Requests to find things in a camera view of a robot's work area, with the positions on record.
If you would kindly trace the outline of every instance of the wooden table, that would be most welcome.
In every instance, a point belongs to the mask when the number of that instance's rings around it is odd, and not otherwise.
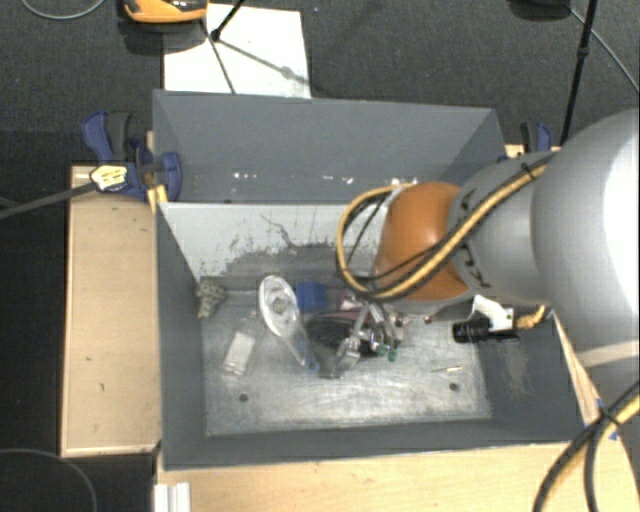
[[[88,180],[76,167],[72,184]],[[65,457],[149,453],[160,439],[153,218],[148,206],[92,193],[72,201],[61,453]],[[565,343],[585,420],[593,388]],[[526,511],[563,444],[344,461],[164,472],[189,482],[192,510]],[[545,510],[586,510],[581,460]],[[623,446],[606,440],[596,486],[602,510],[639,511]]]

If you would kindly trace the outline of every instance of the blue object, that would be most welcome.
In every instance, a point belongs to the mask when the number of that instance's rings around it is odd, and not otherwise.
[[[144,182],[144,175],[155,173],[156,178],[161,177],[158,183],[167,188],[167,199],[176,201],[182,188],[182,166],[177,153],[164,153],[161,162],[154,163],[153,153],[142,139],[131,137],[127,140],[128,117],[129,114],[116,113],[109,123],[109,114],[99,110],[82,121],[82,138],[96,154],[98,162],[101,165],[117,162],[127,169],[127,184],[107,192],[145,201],[149,187]],[[135,163],[125,161],[125,144],[129,152],[135,155]]]
[[[327,309],[327,290],[315,281],[296,284],[296,300],[301,313],[317,313]]]

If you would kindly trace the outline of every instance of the black carpet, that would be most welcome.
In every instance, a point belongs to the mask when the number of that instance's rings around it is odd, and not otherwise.
[[[93,0],[31,3],[60,14]],[[71,164],[92,158],[79,123],[95,110],[128,110],[138,131],[151,127],[150,93],[161,86],[161,40],[123,20],[119,4],[106,0],[85,18],[52,22],[19,0],[0,2],[1,197],[22,202],[64,189]],[[582,30],[573,17],[523,21],[505,0],[247,5],[302,12],[316,97],[493,107],[508,142],[520,141],[525,120],[544,122],[558,140]],[[572,5],[584,15],[585,0]],[[636,81],[638,26],[637,0],[599,2],[595,29]],[[591,47],[574,132],[638,105],[610,57],[595,40]],[[58,446],[65,212],[57,205],[0,221],[0,449],[55,452]],[[150,509],[150,457],[80,465],[101,511]],[[0,452],[2,510],[90,510],[87,493],[67,466]]]

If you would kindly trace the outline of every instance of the orange object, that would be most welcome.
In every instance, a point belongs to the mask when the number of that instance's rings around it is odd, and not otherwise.
[[[124,0],[124,10],[139,23],[183,23],[207,14],[208,0]]]
[[[375,271],[383,276],[417,254],[436,245],[447,233],[447,217],[459,187],[450,183],[426,182],[409,187],[398,194],[389,206],[382,227]],[[411,270],[419,259],[407,263],[388,276],[380,278],[383,286],[391,284]],[[433,279],[408,300],[441,301],[452,299],[468,290],[449,262]]]

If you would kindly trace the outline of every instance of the metal stand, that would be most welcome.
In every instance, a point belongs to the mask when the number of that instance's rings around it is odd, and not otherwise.
[[[227,23],[231,21],[231,18],[233,18],[236,15],[236,13],[240,9],[240,7],[242,7],[242,4],[245,3],[245,1],[246,0],[238,0],[233,6],[233,8],[231,9],[231,11],[229,11],[229,14],[227,14],[226,18],[222,20],[222,23],[218,25],[218,28],[211,31],[211,34],[209,34],[209,36],[211,37],[211,40],[214,43],[220,40],[220,36],[222,35],[222,31],[224,30],[224,27],[226,27]]]
[[[589,4],[587,6],[587,14],[584,21],[584,28],[582,30],[582,37],[580,38],[580,46],[578,47],[578,61],[576,62],[576,69],[573,73],[573,83],[571,84],[571,92],[569,93],[569,103],[567,105],[567,111],[564,116],[564,127],[562,128],[562,136],[560,137],[561,146],[569,138],[571,118],[573,117],[573,109],[575,107],[576,98],[578,96],[578,87],[580,87],[582,68],[584,66],[584,60],[589,55],[589,39],[591,37],[593,20],[596,16],[597,6],[598,0],[589,0]]]

